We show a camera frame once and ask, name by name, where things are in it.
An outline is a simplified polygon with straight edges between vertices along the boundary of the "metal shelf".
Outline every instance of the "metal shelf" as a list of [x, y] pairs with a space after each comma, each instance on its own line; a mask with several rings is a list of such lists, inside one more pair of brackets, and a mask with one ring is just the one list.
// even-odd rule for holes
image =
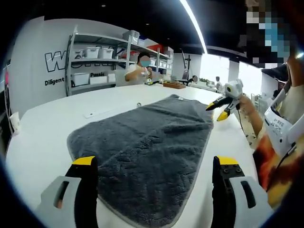
[[72, 64], [77, 63], [101, 63], [101, 62], [107, 62], [107, 63], [126, 63], [126, 59], [105, 59], [105, 58], [79, 58], [79, 59], [73, 59], [71, 60]]
[[89, 88], [94, 88], [94, 87], [103, 87], [103, 86], [111, 86], [111, 85], [115, 85], [115, 82], [109, 82], [109, 83], [100, 83], [100, 84], [87, 84], [87, 85], [80, 85], [80, 86], [76, 86], [76, 87], [72, 87], [72, 91], [78, 91], [78, 90], [82, 90], [82, 89], [89, 89]]
[[[151, 50], [147, 47], [143, 47], [143, 46], [140, 46], [137, 44], [131, 44], [131, 50], [139, 51], [139, 52], [145, 51], [145, 52], [148, 52], [151, 56], [157, 56], [157, 51]], [[160, 58], [161, 59], [170, 59], [168, 56], [166, 56], [162, 53], [160, 53]]]
[[119, 46], [127, 48], [128, 41], [124, 39], [108, 37], [90, 33], [75, 33], [75, 44], [104, 44], [109, 46]]
[[[102, 58], [81, 58], [81, 59], [72, 59], [72, 51], [75, 44], [91, 44], [91, 45], [100, 45], [100, 46], [110, 46], [113, 48], [113, 55], [117, 56], [118, 48], [124, 48], [126, 51], [126, 59], [102, 59]], [[137, 44], [131, 43], [131, 37], [129, 40], [124, 40], [120, 38], [114, 38], [104, 35], [91, 34], [91, 33], [79, 33], [77, 31], [77, 26], [74, 28], [73, 34], [69, 37], [67, 45], [67, 58], [65, 64], [65, 82], [66, 82], [66, 95], [72, 95], [72, 92], [78, 90], [85, 90], [94, 87], [103, 87], [109, 85], [115, 85], [115, 83], [103, 83], [96, 85], [81, 85], [77, 87], [72, 87], [71, 84], [71, 75], [72, 75], [72, 65], [82, 64], [82, 63], [104, 63], [103, 65], [111, 66], [116, 70], [117, 66], [127, 69], [129, 64], [135, 64], [135, 61], [130, 61], [131, 51], [145, 51], [148, 52], [151, 56], [156, 57], [156, 63], [160, 62], [160, 59], [170, 60], [170, 58], [162, 53], [160, 53], [160, 48], [157, 51], [151, 50], [147, 47], [143, 47]], [[159, 69], [166, 69], [164, 67], [152, 66], [156, 68], [156, 72]]]
[[158, 68], [159, 68], [159, 69], [167, 69], [167, 68], [162, 67], [162, 66], [159, 66]]

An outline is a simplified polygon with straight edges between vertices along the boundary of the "white headset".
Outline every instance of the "white headset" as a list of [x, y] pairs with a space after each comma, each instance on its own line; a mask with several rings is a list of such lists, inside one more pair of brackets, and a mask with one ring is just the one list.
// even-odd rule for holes
[[265, 112], [264, 123], [273, 149], [280, 157], [286, 157], [296, 149], [296, 141], [304, 134], [304, 114], [295, 123], [291, 124], [276, 110], [278, 105], [286, 98], [290, 89], [291, 78], [285, 84], [276, 99]]

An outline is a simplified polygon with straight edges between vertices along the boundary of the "cable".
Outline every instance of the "cable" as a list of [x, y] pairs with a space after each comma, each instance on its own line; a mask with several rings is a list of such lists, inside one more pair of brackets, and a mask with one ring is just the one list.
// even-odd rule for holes
[[238, 116], [239, 116], [239, 123], [241, 124], [241, 127], [242, 127], [242, 130], [244, 132], [244, 128], [243, 128], [243, 125], [242, 125], [242, 121], [241, 121], [241, 115], [239, 114], [239, 110], [237, 110], [237, 113], [238, 113]]
[[268, 183], [266, 192], [268, 192], [268, 190], [270, 189], [271, 185], [273, 184], [274, 179], [275, 179], [275, 175], [276, 175], [276, 172], [277, 172], [278, 168], [280, 167], [280, 165], [282, 164], [282, 162], [285, 160], [285, 158], [288, 157], [288, 155], [289, 155], [289, 153], [286, 153], [286, 154], [284, 155], [284, 157], [281, 159], [281, 161], [279, 162], [279, 164], [277, 165], [275, 171], [273, 172], [272, 176], [270, 177], [270, 180], [269, 180], [269, 183]]

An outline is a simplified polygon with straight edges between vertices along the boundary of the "face mask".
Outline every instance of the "face mask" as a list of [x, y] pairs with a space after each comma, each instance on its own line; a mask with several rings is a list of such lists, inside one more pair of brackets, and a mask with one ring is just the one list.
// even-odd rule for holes
[[148, 67], [151, 64], [151, 61], [141, 61], [143, 67]]

